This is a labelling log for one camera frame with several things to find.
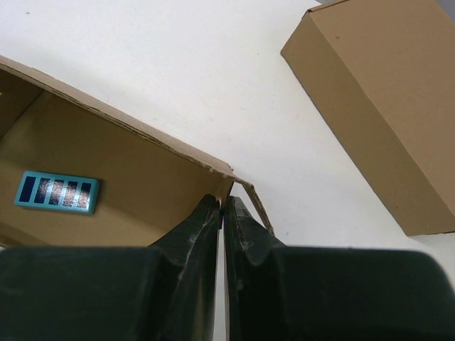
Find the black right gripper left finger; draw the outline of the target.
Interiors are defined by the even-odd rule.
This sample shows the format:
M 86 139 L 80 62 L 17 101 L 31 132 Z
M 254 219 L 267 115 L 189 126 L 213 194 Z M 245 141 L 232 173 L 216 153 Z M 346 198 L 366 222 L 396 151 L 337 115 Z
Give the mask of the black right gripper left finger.
M 2 340 L 210 340 L 220 203 L 147 247 L 1 253 Z

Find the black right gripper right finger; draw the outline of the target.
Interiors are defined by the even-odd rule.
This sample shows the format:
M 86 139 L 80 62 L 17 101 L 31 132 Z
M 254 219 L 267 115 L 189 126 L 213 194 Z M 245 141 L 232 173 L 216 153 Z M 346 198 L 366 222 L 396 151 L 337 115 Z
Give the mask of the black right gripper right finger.
M 453 340 L 454 290 L 429 255 L 291 247 L 225 206 L 229 340 Z

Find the small blue block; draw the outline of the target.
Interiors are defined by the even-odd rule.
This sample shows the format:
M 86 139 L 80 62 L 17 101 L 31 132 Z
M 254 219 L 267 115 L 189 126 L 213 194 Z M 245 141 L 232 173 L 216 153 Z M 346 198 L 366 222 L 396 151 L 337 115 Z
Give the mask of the small blue block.
M 14 204 L 19 207 L 91 215 L 100 181 L 73 175 L 24 172 Z

